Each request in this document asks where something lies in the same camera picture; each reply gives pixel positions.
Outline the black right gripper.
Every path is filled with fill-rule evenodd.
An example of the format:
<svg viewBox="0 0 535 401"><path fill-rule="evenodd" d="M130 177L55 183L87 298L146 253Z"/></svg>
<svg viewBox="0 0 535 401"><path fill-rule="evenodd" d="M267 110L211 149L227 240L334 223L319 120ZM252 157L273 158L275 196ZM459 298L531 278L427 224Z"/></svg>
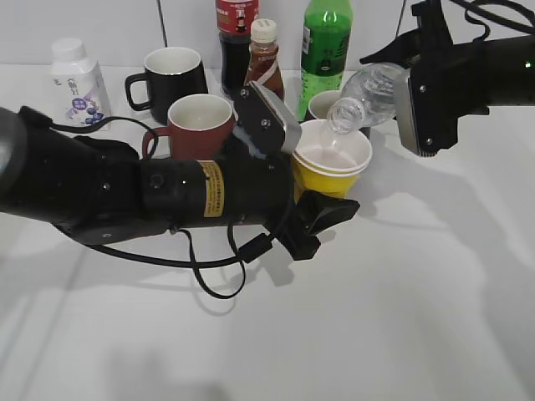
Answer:
<svg viewBox="0 0 535 401"><path fill-rule="evenodd" d="M411 77L433 91L448 116L488 115L482 98L482 44L453 43L440 1L421 1L411 12L416 31L401 34L359 62L412 65Z"/></svg>

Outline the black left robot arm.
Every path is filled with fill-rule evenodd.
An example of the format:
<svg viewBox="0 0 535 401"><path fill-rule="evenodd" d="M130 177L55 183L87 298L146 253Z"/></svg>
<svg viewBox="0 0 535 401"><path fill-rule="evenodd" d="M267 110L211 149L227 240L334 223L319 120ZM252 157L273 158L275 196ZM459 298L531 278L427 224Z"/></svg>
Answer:
<svg viewBox="0 0 535 401"><path fill-rule="evenodd" d="M56 125L34 109L1 112L1 210L45 221L106 254L114 244L186 228L261 225L237 249L250 262L280 242L297 261L318 234L351 220L358 202L313 190L300 197L283 157L244 149L215 160L140 157L128 144Z"/></svg>

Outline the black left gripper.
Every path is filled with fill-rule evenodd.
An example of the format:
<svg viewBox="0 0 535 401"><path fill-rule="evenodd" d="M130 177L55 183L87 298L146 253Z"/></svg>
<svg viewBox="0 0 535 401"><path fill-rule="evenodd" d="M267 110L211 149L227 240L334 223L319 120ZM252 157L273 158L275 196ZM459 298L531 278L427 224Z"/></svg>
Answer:
<svg viewBox="0 0 535 401"><path fill-rule="evenodd" d="M320 246L313 235L350 221L360 208L356 200L313 190L301 195L297 207L289 158L253 157L232 134L208 141L208 159L208 218L227 226L232 261L253 261L271 250L274 240L295 261L310 260ZM237 247L232 227L241 223L261 225L267 233Z"/></svg>

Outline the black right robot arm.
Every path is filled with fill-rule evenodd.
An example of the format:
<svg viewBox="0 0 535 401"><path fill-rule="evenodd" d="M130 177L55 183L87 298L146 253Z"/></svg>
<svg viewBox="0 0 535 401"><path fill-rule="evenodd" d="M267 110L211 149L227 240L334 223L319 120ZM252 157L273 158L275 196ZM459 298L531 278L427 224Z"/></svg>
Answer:
<svg viewBox="0 0 535 401"><path fill-rule="evenodd" d="M454 43L439 1L412 5L417 27L360 60L395 63L410 70L414 121L455 124L465 115L487 115L491 106L534 103L534 37Z"/></svg>

